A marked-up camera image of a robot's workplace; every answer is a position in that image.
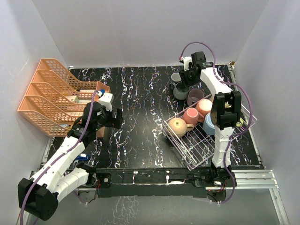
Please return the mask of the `pink mug cream inside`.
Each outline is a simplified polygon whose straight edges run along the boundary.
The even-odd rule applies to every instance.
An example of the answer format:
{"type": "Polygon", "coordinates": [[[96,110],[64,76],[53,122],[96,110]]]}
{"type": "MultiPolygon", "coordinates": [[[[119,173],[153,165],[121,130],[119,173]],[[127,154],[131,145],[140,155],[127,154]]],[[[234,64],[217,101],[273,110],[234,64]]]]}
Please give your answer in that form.
{"type": "Polygon", "coordinates": [[[188,108],[184,112],[182,118],[187,124],[193,124],[194,126],[198,122],[204,122],[204,119],[205,119],[205,117],[200,112],[198,112],[197,109],[195,109],[193,107],[188,108]]]}

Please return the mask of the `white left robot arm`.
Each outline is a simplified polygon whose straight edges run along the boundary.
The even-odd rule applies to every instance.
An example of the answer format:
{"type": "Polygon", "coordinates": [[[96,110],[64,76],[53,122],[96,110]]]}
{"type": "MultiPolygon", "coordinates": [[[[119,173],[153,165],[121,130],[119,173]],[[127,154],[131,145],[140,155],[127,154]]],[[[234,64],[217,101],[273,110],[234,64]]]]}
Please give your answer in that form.
{"type": "Polygon", "coordinates": [[[94,169],[84,164],[71,173],[64,173],[71,163],[96,138],[103,127],[120,129],[123,123],[122,110],[116,113],[98,102],[86,105],[83,115],[75,120],[63,143],[51,159],[30,179],[23,178],[18,184],[18,203],[20,224],[24,212],[43,221],[48,220],[56,211],[58,204],[81,185],[92,187],[97,176],[94,169]]]}

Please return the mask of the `yellow green mug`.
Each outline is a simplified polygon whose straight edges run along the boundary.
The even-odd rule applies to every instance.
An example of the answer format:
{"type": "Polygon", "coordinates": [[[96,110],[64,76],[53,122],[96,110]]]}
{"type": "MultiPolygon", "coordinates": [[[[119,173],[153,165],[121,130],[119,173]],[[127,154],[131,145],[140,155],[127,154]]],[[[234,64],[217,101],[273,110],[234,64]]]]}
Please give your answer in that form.
{"type": "Polygon", "coordinates": [[[242,127],[244,122],[245,121],[240,117],[239,121],[237,121],[237,123],[236,123],[236,127],[239,127],[239,128],[242,127]]]}

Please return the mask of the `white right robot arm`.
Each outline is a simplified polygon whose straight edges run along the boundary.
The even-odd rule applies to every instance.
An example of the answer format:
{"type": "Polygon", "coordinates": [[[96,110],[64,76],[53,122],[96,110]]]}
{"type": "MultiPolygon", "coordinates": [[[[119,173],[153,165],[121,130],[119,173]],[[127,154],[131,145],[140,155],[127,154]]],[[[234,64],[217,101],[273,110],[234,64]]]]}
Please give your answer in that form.
{"type": "Polygon", "coordinates": [[[183,64],[180,77],[186,87],[204,82],[213,96],[211,120],[215,127],[215,149],[212,157],[209,181],[220,186],[232,177],[230,145],[236,123],[241,114],[241,93],[233,91],[225,84],[214,67],[206,67],[203,52],[195,52],[190,57],[180,56],[183,64]]]}

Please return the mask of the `light blue mug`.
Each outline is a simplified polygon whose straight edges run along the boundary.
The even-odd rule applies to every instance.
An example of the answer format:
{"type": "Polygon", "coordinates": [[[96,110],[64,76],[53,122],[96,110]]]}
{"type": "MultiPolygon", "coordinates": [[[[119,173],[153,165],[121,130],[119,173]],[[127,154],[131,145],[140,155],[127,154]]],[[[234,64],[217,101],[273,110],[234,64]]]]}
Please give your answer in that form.
{"type": "Polygon", "coordinates": [[[212,123],[210,112],[205,116],[202,128],[206,134],[215,135],[215,126],[212,123]]]}

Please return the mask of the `grey green mug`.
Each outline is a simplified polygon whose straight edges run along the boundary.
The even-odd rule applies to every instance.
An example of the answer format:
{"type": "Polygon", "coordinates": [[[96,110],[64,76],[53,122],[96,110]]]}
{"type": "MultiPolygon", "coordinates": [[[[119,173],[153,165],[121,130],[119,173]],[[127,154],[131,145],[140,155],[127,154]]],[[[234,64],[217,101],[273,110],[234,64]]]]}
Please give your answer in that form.
{"type": "Polygon", "coordinates": [[[185,100],[188,97],[190,87],[186,87],[183,82],[169,83],[169,93],[172,94],[177,100],[185,100]]]}

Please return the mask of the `brown ceramic mug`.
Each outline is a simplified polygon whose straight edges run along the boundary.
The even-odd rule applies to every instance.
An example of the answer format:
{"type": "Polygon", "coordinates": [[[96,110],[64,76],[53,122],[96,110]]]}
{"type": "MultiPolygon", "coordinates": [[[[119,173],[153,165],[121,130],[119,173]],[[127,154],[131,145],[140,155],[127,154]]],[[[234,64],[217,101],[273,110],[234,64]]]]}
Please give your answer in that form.
{"type": "Polygon", "coordinates": [[[172,118],[168,122],[167,130],[172,136],[177,136],[178,138],[183,137],[188,131],[194,129],[194,125],[186,123],[181,118],[172,118]]]}

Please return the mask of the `salmon pink speckled mug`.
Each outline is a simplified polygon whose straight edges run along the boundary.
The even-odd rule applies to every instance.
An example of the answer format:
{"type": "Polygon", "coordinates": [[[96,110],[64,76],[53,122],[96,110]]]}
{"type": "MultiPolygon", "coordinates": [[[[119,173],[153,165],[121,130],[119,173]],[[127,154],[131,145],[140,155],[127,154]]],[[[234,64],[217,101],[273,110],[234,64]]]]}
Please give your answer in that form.
{"type": "Polygon", "coordinates": [[[201,99],[196,105],[197,111],[205,117],[208,113],[211,112],[212,102],[209,99],[201,99]]]}

